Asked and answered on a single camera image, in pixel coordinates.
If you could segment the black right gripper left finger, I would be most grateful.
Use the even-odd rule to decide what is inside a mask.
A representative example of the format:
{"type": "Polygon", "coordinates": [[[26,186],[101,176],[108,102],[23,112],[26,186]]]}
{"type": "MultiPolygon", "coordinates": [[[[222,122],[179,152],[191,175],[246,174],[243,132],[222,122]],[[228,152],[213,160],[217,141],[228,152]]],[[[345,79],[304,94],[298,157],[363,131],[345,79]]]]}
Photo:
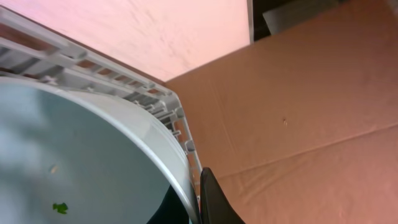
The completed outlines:
{"type": "Polygon", "coordinates": [[[170,186],[160,207],[147,224],[189,224],[189,217],[174,188],[170,186]]]}

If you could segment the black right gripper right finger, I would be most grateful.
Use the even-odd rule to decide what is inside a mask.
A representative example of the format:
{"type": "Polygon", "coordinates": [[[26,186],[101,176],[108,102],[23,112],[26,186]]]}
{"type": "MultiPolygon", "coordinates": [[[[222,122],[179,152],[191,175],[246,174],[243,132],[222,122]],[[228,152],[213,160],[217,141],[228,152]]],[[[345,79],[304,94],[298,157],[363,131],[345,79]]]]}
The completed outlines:
{"type": "Polygon", "coordinates": [[[204,167],[200,177],[201,221],[204,224],[244,224],[223,193],[214,173],[204,167]]]}

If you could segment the light blue bowl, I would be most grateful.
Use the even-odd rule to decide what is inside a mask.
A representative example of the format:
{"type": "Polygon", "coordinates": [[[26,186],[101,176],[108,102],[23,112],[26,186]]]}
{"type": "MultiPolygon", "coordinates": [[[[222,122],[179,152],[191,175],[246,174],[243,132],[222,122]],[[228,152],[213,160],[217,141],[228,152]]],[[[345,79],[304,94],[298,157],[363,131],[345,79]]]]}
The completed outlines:
{"type": "Polygon", "coordinates": [[[2,223],[147,223],[168,189],[199,223],[186,154],[146,110],[1,78],[2,223]]]}

